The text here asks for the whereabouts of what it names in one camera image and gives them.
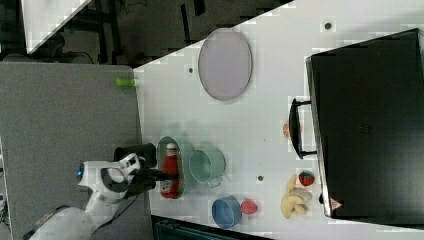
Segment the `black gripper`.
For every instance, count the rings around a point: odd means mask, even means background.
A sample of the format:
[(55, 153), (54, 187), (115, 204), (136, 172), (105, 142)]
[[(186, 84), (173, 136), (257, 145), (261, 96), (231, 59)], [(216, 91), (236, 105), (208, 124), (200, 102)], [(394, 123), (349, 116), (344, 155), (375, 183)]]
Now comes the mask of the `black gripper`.
[(128, 188), (128, 196), (135, 196), (146, 191), (152, 190), (156, 186), (156, 179), (158, 181), (176, 180), (177, 175), (172, 173), (164, 173), (155, 169), (142, 169), (133, 178)]

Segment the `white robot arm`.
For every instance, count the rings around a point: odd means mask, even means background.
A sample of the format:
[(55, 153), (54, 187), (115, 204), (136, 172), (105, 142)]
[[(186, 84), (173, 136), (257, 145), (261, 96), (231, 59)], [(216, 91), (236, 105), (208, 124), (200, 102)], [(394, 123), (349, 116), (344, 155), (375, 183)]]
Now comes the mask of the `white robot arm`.
[(114, 161), (84, 161), (76, 172), (77, 186), (88, 193), (79, 205), (62, 204), (46, 213), (22, 240), (90, 240), (118, 216), (145, 158), (135, 153)]

